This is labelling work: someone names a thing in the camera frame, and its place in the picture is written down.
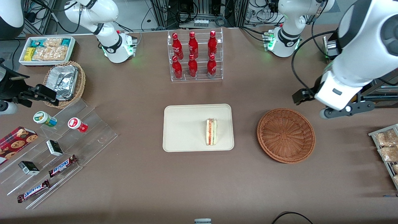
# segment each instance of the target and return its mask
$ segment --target brown wicker basket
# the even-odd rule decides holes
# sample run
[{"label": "brown wicker basket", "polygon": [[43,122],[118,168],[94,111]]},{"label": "brown wicker basket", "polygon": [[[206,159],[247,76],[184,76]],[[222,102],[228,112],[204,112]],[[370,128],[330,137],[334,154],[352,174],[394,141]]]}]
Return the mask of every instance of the brown wicker basket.
[{"label": "brown wicker basket", "polygon": [[[54,106],[54,105],[52,105],[52,104],[50,104],[48,102],[44,102],[47,106],[63,109],[67,105],[71,104],[72,102],[75,102],[76,100],[79,100],[82,97],[82,95],[83,95],[84,85],[86,84],[86,75],[84,74],[84,71],[83,71],[82,67],[78,63],[76,63],[74,61],[68,61],[68,62],[65,62],[65,63],[61,63],[59,65],[56,65],[55,67],[67,66],[67,65],[73,65],[73,66],[76,66],[79,69],[79,73],[78,73],[78,77],[77,77],[77,80],[76,80],[76,87],[75,87],[75,91],[74,91],[74,94],[73,94],[73,98],[70,101],[59,101],[58,106]],[[44,78],[43,85],[46,85],[47,79],[49,77],[49,74],[50,74],[50,71],[47,72],[47,75]]]},{"label": "brown wicker basket", "polygon": [[310,122],[288,108],[267,112],[258,122],[257,138],[261,148],[282,163],[299,163],[308,158],[315,147]]}]

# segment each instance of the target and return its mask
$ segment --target red cookie box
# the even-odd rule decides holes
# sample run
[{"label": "red cookie box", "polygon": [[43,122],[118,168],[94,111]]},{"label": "red cookie box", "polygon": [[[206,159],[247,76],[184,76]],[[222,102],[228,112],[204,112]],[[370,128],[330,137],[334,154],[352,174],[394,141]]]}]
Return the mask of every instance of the red cookie box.
[{"label": "red cookie box", "polygon": [[18,127],[0,139],[0,165],[38,138],[36,132]]}]

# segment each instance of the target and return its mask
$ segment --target cookie image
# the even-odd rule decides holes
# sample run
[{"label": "cookie image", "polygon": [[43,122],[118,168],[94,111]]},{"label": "cookie image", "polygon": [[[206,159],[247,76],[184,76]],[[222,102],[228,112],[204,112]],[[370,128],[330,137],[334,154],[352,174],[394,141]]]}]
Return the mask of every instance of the cookie image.
[{"label": "cookie image", "polygon": [[37,135],[32,135],[32,136],[29,136],[29,137],[26,139],[26,141],[27,141],[27,142],[33,142],[33,141],[35,141],[37,138],[38,138]]},{"label": "cookie image", "polygon": [[13,144],[11,144],[11,148],[17,149],[17,148],[22,147],[24,144],[25,144],[25,141],[22,141],[22,140],[16,141]]},{"label": "cookie image", "polygon": [[24,129],[20,129],[20,130],[17,132],[17,136],[18,136],[18,137],[21,137],[21,138],[25,138],[28,134],[29,134],[29,133],[28,133],[27,131],[25,131]]},{"label": "cookie image", "polygon": [[17,152],[10,152],[6,156],[4,156],[5,159],[11,159]]}]

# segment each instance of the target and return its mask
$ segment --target red bottle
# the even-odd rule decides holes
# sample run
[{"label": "red bottle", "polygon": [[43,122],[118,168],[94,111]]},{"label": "red bottle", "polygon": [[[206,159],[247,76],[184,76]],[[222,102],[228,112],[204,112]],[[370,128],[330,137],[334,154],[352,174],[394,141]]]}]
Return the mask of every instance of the red bottle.
[{"label": "red bottle", "polygon": [[173,33],[172,37],[174,55],[178,57],[178,60],[182,60],[184,58],[184,53],[182,53],[181,41],[179,41],[178,35],[176,33]]},{"label": "red bottle", "polygon": [[209,58],[210,58],[210,60],[209,60],[209,62],[207,62],[207,76],[209,78],[213,79],[216,76],[217,63],[214,60],[215,59],[214,54],[211,54]]},{"label": "red bottle", "polygon": [[198,41],[195,38],[195,32],[189,32],[189,53],[193,54],[195,58],[199,57]]},{"label": "red bottle", "polygon": [[210,55],[214,54],[216,55],[217,53],[217,40],[216,40],[216,32],[214,30],[210,31],[210,39],[209,42],[207,43],[208,47],[208,52],[207,54]]},{"label": "red bottle", "polygon": [[189,75],[192,78],[195,78],[198,74],[198,63],[195,60],[194,54],[189,55],[188,67],[189,67]]},{"label": "red bottle", "polygon": [[177,56],[173,55],[172,60],[173,60],[173,64],[172,64],[173,73],[174,73],[176,79],[182,79],[182,66],[179,63]]}]

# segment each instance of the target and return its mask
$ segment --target brown table surface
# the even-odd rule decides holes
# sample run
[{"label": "brown table surface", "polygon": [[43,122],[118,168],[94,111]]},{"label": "brown table surface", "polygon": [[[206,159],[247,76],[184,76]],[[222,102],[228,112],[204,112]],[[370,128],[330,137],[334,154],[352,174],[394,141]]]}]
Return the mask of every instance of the brown table surface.
[{"label": "brown table surface", "polygon": [[[166,31],[144,33],[137,56],[121,64],[104,57],[93,35],[75,36],[73,60],[87,76],[83,99],[119,137],[33,210],[0,188],[0,223],[189,224],[209,217],[214,224],[266,224],[283,211],[300,212],[314,223],[397,223],[398,198],[382,197],[396,193],[394,185],[367,135],[398,123],[397,110],[323,120],[321,103],[293,104],[291,95],[302,86],[290,57],[264,52],[240,29],[223,31],[220,83],[172,83]],[[306,28],[303,37],[309,36]],[[296,65],[310,86],[325,67],[313,43],[300,50]],[[48,69],[21,66],[19,72],[35,85]],[[167,106],[218,103],[232,107],[231,151],[163,151]],[[276,162],[259,146],[258,120],[278,107],[299,111],[314,127],[315,150],[301,163]],[[39,129],[32,121],[39,110],[58,112],[42,102],[20,106],[18,113],[0,117],[0,136],[17,126]],[[294,215],[283,220],[305,223]]]}]

